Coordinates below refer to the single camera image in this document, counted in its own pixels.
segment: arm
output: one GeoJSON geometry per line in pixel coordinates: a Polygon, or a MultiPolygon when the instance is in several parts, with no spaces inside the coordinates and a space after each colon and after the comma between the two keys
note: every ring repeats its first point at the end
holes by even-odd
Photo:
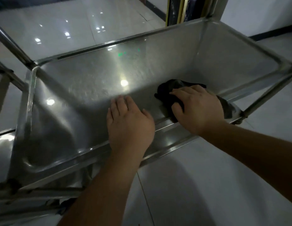
{"type": "Polygon", "coordinates": [[[131,97],[126,102],[123,96],[112,100],[107,113],[111,155],[58,226],[121,225],[131,183],[155,132],[151,115],[131,97]]]}
{"type": "Polygon", "coordinates": [[[219,100],[201,86],[171,94],[182,100],[172,110],[180,124],[249,167],[292,202],[292,143],[252,132],[223,119],[219,100]]]}

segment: metal basin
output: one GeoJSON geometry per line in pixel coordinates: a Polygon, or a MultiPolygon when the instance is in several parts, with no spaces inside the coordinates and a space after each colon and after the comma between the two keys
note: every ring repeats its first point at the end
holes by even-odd
{"type": "MultiPolygon", "coordinates": [[[[234,101],[284,78],[292,64],[230,27],[199,19],[39,62],[26,82],[9,173],[35,188],[108,156],[110,99],[131,95],[156,122],[142,164],[196,137],[154,97],[169,79],[204,83],[234,101]]],[[[239,109],[232,121],[239,117],[239,109]]]]}

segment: black cloth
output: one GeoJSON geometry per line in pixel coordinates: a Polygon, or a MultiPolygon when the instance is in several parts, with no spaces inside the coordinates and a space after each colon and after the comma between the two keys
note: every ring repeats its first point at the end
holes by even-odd
{"type": "MultiPolygon", "coordinates": [[[[188,83],[177,79],[171,79],[165,83],[162,83],[157,88],[157,93],[154,95],[157,99],[161,100],[163,102],[163,105],[166,107],[169,116],[172,118],[173,121],[177,122],[177,119],[175,118],[171,106],[178,102],[182,109],[184,110],[184,103],[178,99],[175,95],[169,94],[173,89],[178,89],[182,87],[190,87],[194,85],[200,85],[203,88],[207,88],[206,85],[201,83],[188,83]]],[[[234,110],[234,107],[229,104],[225,99],[217,96],[219,101],[221,102],[222,108],[223,108],[223,114],[225,119],[232,118],[232,111],[234,110]]]]}

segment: white wall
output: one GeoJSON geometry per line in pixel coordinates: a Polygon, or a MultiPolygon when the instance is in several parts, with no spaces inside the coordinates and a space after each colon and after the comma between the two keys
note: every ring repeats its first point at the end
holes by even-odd
{"type": "Polygon", "coordinates": [[[164,13],[167,13],[168,0],[147,0],[147,1],[151,2],[153,5],[155,5],[164,13]]]}
{"type": "Polygon", "coordinates": [[[221,21],[251,36],[292,25],[292,0],[229,0],[221,21]]]}

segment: tiled floor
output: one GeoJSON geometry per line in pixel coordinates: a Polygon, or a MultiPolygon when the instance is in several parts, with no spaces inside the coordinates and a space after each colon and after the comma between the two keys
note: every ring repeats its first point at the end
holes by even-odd
{"type": "MultiPolygon", "coordinates": [[[[165,23],[138,0],[73,0],[0,12],[0,25],[36,60],[164,27],[165,23]]],[[[259,43],[292,61],[292,33],[259,43]]],[[[24,77],[26,68],[1,44],[0,60],[24,77]]],[[[236,103],[245,108],[260,93],[236,103]]],[[[16,126],[21,93],[11,86],[8,94],[0,130],[16,126]]],[[[292,83],[242,126],[292,141],[292,83]]],[[[202,139],[141,168],[138,174],[141,182],[136,176],[124,225],[292,225],[289,201],[202,139]]],[[[54,226],[58,220],[53,216],[24,225],[54,226]]]]}

